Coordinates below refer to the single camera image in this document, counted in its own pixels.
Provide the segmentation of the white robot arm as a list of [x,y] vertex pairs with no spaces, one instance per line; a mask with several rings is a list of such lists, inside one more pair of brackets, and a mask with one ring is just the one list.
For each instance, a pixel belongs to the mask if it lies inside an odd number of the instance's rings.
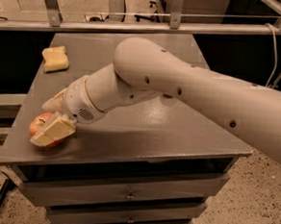
[[143,37],[124,39],[114,62],[46,101],[52,115],[31,142],[45,147],[120,106],[159,93],[180,100],[281,164],[281,92],[183,62]]

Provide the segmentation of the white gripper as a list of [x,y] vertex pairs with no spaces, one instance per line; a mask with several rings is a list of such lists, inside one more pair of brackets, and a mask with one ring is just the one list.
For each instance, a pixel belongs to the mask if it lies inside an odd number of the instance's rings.
[[46,112],[54,112],[31,142],[36,146],[52,147],[76,131],[76,121],[89,125],[105,117],[91,102],[86,87],[87,75],[72,82],[42,104]]

